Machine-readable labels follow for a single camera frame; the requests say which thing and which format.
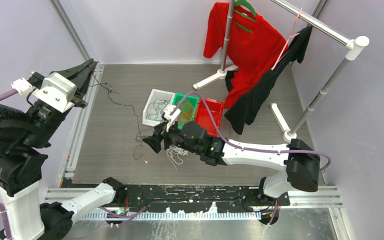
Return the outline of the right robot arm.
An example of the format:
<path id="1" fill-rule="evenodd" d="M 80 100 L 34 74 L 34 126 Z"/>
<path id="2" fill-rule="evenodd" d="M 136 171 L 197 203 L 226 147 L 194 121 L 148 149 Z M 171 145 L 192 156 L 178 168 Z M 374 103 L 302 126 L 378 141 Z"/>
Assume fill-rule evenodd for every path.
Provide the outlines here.
<path id="1" fill-rule="evenodd" d="M 263 205 L 271 205 L 291 190 L 314 193 L 319 189 L 320 157 L 300 139 L 275 145 L 244 143 L 212 136 L 195 121 L 182 128 L 163 122 L 153 129 L 143 142 L 155 153 L 173 146 L 199 156 L 210 166 L 248 165 L 276 170 L 275 175 L 261 179 L 257 198 Z"/>

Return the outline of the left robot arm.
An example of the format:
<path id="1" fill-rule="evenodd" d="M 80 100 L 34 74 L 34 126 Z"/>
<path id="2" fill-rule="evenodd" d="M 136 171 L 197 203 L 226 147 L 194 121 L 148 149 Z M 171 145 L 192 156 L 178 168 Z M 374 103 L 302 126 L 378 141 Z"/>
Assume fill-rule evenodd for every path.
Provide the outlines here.
<path id="1" fill-rule="evenodd" d="M 42 165 L 39 149 L 50 139 L 72 108 L 84 100 L 97 62 L 89 59 L 47 76 L 33 72 L 0 95 L 0 214 L 2 240 L 61 240 L 73 224 L 93 210 L 125 203 L 126 187 L 109 177 L 71 200 L 40 203 Z"/>

